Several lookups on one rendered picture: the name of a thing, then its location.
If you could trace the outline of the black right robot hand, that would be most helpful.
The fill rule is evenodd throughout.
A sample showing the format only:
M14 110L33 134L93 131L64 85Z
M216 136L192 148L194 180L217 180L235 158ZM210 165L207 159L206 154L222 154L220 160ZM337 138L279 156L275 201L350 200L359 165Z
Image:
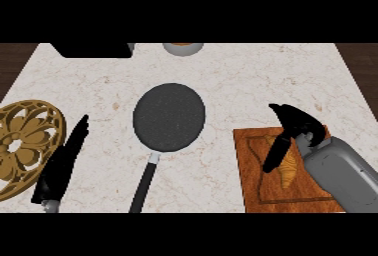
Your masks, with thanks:
M325 139L325 127L316 118L302 111L297 107L288 104L269 104L279 122L282 124L284 131L276 136L274 145L271 147L268 157L263 164L263 171L271 173L272 170L281 165L284 157L291 147L291 140L302 134L312 134L309 141L309 148L316 147Z

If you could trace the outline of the brown wooden cutting board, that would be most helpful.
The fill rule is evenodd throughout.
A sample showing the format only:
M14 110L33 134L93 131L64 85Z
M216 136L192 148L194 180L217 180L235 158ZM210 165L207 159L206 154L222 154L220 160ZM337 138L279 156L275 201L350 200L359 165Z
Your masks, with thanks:
M281 127L234 130L245 212L343 212L343 207L305 169L296 140L291 140L290 153L296 158L297 171L290 186L282 187L278 169L271 173L263 172L271 150L266 137L276 137L282 131Z

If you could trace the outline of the dark grey frying pan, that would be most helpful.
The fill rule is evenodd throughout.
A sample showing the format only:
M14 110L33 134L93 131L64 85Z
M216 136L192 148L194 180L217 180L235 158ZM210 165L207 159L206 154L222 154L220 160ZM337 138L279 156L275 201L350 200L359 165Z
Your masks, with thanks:
M206 104L192 88L178 83L155 86L138 101L133 129L142 144L152 150L130 213L141 213L163 153L186 148L197 140L206 124Z

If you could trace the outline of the grey round bowl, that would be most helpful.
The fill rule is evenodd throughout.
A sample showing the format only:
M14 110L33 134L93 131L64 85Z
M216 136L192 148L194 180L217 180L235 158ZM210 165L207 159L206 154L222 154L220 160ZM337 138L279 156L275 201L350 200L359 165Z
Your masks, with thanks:
M166 51L175 56L186 57L200 52L204 47L203 43L191 43L185 45L178 45L173 43L163 44Z

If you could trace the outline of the black appliance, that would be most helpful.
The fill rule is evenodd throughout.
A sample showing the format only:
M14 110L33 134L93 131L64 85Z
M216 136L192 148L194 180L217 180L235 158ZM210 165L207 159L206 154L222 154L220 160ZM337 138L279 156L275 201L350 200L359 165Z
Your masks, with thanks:
M65 58L130 58L133 43L54 43Z

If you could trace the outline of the golden ornate round trivet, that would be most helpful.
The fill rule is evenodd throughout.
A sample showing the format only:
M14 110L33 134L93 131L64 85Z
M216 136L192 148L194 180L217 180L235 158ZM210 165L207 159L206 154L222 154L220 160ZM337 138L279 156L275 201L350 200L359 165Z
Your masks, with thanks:
M0 108L0 202L36 184L65 137L65 117L49 102L24 100Z

